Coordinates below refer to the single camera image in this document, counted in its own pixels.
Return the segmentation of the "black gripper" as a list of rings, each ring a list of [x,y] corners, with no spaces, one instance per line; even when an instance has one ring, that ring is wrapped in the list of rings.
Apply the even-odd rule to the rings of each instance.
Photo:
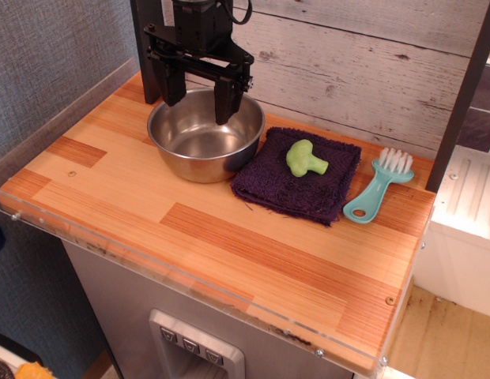
[[[187,73],[215,81],[218,125],[239,111],[243,90],[252,86],[254,57],[232,40],[232,30],[250,20],[253,5],[247,3],[241,20],[233,8],[233,1],[172,1],[171,25],[145,27],[148,58],[164,102],[173,107],[185,97]]]

